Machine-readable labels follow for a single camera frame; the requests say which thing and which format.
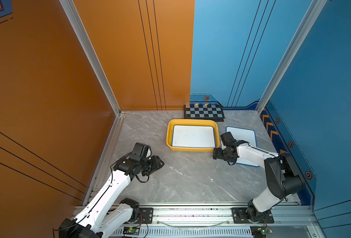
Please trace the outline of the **blue-framed whiteboard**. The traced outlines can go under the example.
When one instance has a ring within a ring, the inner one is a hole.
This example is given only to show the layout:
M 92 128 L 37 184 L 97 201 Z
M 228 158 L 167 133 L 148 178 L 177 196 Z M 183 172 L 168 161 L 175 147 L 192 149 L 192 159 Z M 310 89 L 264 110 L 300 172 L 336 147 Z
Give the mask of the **blue-framed whiteboard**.
M 215 131 L 211 126 L 175 125 L 171 140 L 172 147 L 214 148 Z
M 226 132 L 230 132 L 234 139 L 236 140 L 244 140 L 247 141 L 251 146 L 257 147 L 257 139 L 256 133 L 253 130 L 235 128 L 235 127 L 226 127 Z M 245 165 L 245 166 L 252 166 L 252 167 L 259 167 L 254 162 L 251 162 L 248 159 L 241 159 L 238 158 L 237 164 Z

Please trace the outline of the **yellow plastic storage box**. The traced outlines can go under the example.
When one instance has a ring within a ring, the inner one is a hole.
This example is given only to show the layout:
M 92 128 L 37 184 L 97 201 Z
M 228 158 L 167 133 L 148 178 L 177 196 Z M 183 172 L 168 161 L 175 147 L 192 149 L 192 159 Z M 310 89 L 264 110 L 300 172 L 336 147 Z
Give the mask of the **yellow plastic storage box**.
M 173 119 L 166 144 L 172 151 L 213 152 L 220 147 L 218 125 L 212 120 Z

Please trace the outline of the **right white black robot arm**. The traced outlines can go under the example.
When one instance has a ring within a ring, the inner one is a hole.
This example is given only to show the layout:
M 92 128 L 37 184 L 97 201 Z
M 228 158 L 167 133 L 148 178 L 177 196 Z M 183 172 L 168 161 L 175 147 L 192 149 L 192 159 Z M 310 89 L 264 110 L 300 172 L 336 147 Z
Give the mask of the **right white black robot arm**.
M 271 153 L 254 147 L 247 141 L 234 139 L 230 132 L 220 138 L 223 147 L 213 150 L 214 160 L 220 159 L 233 166 L 238 159 L 247 159 L 265 170 L 266 189 L 248 202 L 239 217 L 251 223 L 263 222 L 271 215 L 274 206 L 306 187 L 304 176 L 291 154 Z

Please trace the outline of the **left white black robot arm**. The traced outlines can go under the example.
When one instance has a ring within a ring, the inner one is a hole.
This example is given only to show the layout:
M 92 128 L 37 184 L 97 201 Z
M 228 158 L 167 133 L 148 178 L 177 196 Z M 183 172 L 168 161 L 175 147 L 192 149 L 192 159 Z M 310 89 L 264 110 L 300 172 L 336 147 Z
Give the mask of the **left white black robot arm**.
M 92 201 L 75 218 L 65 219 L 53 231 L 60 238 L 108 238 L 124 223 L 135 223 L 139 218 L 139 202 L 126 198 L 116 209 L 111 207 L 138 175 L 149 177 L 163 166 L 164 162 L 152 155 L 149 145 L 136 143 L 131 152 L 110 166 L 110 176 Z

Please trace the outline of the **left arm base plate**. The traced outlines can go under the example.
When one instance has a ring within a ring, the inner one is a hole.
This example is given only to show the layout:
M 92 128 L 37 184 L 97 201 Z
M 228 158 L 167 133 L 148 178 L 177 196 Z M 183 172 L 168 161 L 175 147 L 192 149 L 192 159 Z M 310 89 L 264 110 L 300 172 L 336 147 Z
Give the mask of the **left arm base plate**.
M 134 208 L 131 218 L 125 224 L 152 224 L 153 222 L 153 208 Z

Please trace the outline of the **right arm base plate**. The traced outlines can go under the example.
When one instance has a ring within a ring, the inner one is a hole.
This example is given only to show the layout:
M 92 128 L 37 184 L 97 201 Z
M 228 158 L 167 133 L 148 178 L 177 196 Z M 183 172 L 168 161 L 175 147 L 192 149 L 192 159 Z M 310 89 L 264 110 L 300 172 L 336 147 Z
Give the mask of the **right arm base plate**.
M 258 212 L 255 208 L 234 207 L 231 209 L 235 224 L 273 224 L 274 219 L 271 210 Z

